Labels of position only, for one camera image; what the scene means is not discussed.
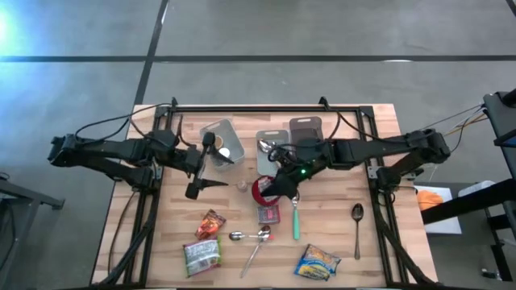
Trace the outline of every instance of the spoon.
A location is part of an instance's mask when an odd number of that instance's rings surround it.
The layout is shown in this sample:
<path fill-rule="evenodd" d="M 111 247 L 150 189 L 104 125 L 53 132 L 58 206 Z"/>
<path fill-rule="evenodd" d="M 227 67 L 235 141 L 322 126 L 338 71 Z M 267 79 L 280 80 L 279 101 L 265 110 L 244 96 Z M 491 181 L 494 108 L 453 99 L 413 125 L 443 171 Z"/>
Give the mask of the spoon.
<path fill-rule="evenodd" d="M 242 238 L 260 238 L 259 235 L 255 234 L 244 234 L 242 232 L 236 231 L 229 234 L 229 239 L 231 241 L 239 241 Z"/>
<path fill-rule="evenodd" d="M 248 262 L 245 263 L 245 266 L 243 267 L 242 272 L 240 273 L 240 278 L 243 278 L 245 274 L 248 272 L 249 266 L 251 266 L 252 260 L 255 258 L 256 252 L 258 249 L 260 249 L 261 243 L 267 241 L 268 237 L 271 235 L 271 227 L 270 226 L 263 226 L 260 231 L 258 232 L 258 236 L 260 237 L 260 240 L 258 242 L 258 245 L 256 245 L 255 250 L 252 252 L 251 257 L 249 257 Z"/>
<path fill-rule="evenodd" d="M 274 141 L 265 141 L 263 139 L 258 139 L 258 147 L 263 153 L 269 153 L 274 146 L 276 146 L 276 142 Z"/>
<path fill-rule="evenodd" d="M 293 239 L 298 240 L 300 238 L 300 230 L 299 230 L 299 213 L 298 213 L 298 202 L 299 202 L 299 193 L 292 198 L 292 206 L 293 206 Z"/>
<path fill-rule="evenodd" d="M 352 218 L 356 222 L 355 259 L 360 259 L 360 248 L 358 245 L 358 222 L 364 217 L 364 207 L 358 203 L 353 206 Z"/>

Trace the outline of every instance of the black stand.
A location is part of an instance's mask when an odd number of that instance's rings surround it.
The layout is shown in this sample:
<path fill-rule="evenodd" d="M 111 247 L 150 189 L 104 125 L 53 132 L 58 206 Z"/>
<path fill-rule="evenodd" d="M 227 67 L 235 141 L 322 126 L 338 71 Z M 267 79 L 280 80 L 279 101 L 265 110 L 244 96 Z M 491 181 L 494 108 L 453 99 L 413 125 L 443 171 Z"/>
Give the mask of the black stand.
<path fill-rule="evenodd" d="M 46 194 L 38 193 L 27 188 L 12 184 L 7 180 L 0 180 L 0 193 L 7 194 L 13 198 L 4 198 L 3 202 L 8 203 L 12 207 L 23 207 L 27 208 L 27 212 L 16 218 L 16 233 L 12 247 L 8 251 L 6 262 L 0 271 L 0 288 L 6 283 L 7 277 L 10 272 L 10 267 L 15 261 L 16 254 L 18 253 L 19 247 L 25 241 L 28 236 L 29 229 L 32 226 L 35 215 L 38 212 L 40 205 L 50 205 L 53 209 L 62 209 L 65 200 L 57 200 L 56 198 L 50 197 Z"/>
<path fill-rule="evenodd" d="M 503 242 L 497 235 L 497 230 L 510 228 L 516 238 L 516 148 L 502 146 L 503 142 L 514 135 L 516 127 L 516 90 L 511 93 L 495 93 L 484 96 L 484 112 L 488 115 L 493 130 L 497 136 L 495 145 L 501 146 L 512 178 L 484 188 L 465 197 L 437 205 L 421 212 L 425 224 L 453 218 L 474 210 L 484 209 L 495 244 L 491 246 L 500 278 L 503 281 L 512 281 L 510 269 L 503 254 Z M 493 205 L 503 205 L 505 214 L 491 217 L 488 208 Z"/>

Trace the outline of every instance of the green snack package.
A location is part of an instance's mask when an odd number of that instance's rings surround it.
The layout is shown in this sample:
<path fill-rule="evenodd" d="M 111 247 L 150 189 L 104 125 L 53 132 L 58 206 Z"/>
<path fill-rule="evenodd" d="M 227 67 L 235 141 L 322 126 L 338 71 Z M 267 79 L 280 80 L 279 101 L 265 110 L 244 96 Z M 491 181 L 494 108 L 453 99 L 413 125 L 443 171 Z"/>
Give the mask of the green snack package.
<path fill-rule="evenodd" d="M 218 237 L 183 245 L 188 277 L 220 267 L 221 253 Z"/>

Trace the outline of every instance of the wooden tabletop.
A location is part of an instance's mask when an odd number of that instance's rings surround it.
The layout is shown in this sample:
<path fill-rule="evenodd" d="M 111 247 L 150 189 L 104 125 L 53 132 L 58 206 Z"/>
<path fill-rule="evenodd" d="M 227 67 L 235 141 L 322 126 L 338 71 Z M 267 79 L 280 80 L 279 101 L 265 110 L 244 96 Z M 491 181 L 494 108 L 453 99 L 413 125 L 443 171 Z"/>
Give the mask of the wooden tabletop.
<path fill-rule="evenodd" d="M 396 114 L 393 105 L 372 105 L 377 120 L 380 137 L 399 135 Z M 136 106 L 135 110 L 145 106 Z M 146 110 L 134 116 L 133 120 L 144 132 L 151 130 L 154 109 Z M 292 210 L 287 198 L 281 198 L 281 223 L 272 226 L 275 236 L 273 241 L 264 244 L 257 253 L 247 275 L 239 278 L 240 271 L 256 241 L 241 240 L 232 242 L 228 234 L 240 230 L 254 234 L 260 226 L 256 219 L 256 203 L 250 192 L 241 193 L 235 187 L 240 180 L 251 184 L 259 177 L 256 171 L 257 131 L 289 129 L 291 118 L 319 116 L 322 119 L 322 131 L 328 136 L 335 127 L 335 113 L 187 113 L 184 114 L 183 136 L 186 141 L 200 144 L 199 130 L 222 118 L 229 118 L 240 137 L 245 149 L 245 161 L 229 172 L 217 173 L 209 159 L 206 160 L 204 177 L 221 180 L 230 184 L 227 187 L 206 188 L 201 191 L 196 201 L 185 197 L 189 180 L 185 173 L 166 168 L 161 189 L 160 206 L 156 222 L 156 232 L 152 245 L 152 256 L 148 272 L 148 287 L 380 287 L 385 286 L 378 250 L 377 234 L 372 216 L 371 199 L 364 166 L 357 166 L 350 171 L 325 170 L 312 180 L 302 182 L 299 192 L 302 196 L 299 204 L 301 239 L 292 238 Z M 356 125 L 354 114 L 343 114 Z M 128 138 L 140 138 L 134 128 L 130 128 Z M 336 138 L 358 138 L 358 134 L 344 123 L 340 125 Z M 400 156 L 385 158 L 387 165 L 396 162 Z M 102 244 L 94 269 L 93 282 L 102 280 L 107 275 L 107 257 L 114 231 L 120 219 L 124 205 L 131 196 L 131 188 L 119 182 L 114 187 L 102 236 Z M 355 260 L 355 222 L 351 219 L 352 206 L 360 202 L 364 205 L 365 215 L 360 222 L 360 252 L 362 258 Z M 115 243 L 113 264 L 115 265 L 127 250 L 131 239 L 137 198 L 123 220 L 119 236 Z M 423 227 L 421 214 L 414 191 L 410 188 L 396 192 L 394 203 L 397 224 L 402 238 L 402 245 L 423 272 L 436 280 L 434 263 Z M 182 245 L 196 242 L 195 230 L 199 227 L 208 209 L 214 209 L 227 219 L 219 231 L 222 239 L 222 267 L 186 278 L 185 257 Z M 324 251 L 342 258 L 337 268 L 337 275 L 327 282 L 309 280 L 294 275 L 293 271 L 302 256 L 306 245 L 311 243 Z M 139 274 L 139 260 L 143 247 L 139 249 L 135 263 L 135 279 Z M 389 258 L 394 271 L 394 279 L 399 280 L 392 248 Z"/>

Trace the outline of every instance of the metal spoon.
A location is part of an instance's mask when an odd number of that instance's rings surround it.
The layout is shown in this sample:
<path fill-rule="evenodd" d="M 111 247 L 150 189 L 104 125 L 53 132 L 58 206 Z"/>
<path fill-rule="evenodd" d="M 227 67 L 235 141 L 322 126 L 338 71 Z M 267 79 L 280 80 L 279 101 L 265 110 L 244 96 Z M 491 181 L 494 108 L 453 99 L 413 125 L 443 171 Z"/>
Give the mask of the metal spoon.
<path fill-rule="evenodd" d="M 255 258 L 256 252 L 260 249 L 261 243 L 267 241 L 268 237 L 271 235 L 271 227 L 263 226 L 258 232 L 258 236 L 260 236 L 260 240 L 258 245 L 256 245 L 255 250 L 252 252 L 251 257 L 249 257 L 248 262 L 243 266 L 242 272 L 240 272 L 240 278 L 243 278 L 245 274 L 248 272 L 249 266 L 251 266 L 252 260 Z"/>
<path fill-rule="evenodd" d="M 229 234 L 229 239 L 231 241 L 239 241 L 242 238 L 260 238 L 259 235 L 255 234 L 244 234 L 242 232 L 236 231 Z"/>
<path fill-rule="evenodd" d="M 274 146 L 276 146 L 276 142 L 274 141 L 265 141 L 262 138 L 258 139 L 258 147 L 263 153 L 269 153 Z"/>
<path fill-rule="evenodd" d="M 358 222 L 364 217 L 364 207 L 358 203 L 353 206 L 352 218 L 356 222 L 355 259 L 360 259 L 360 247 L 358 245 Z"/>

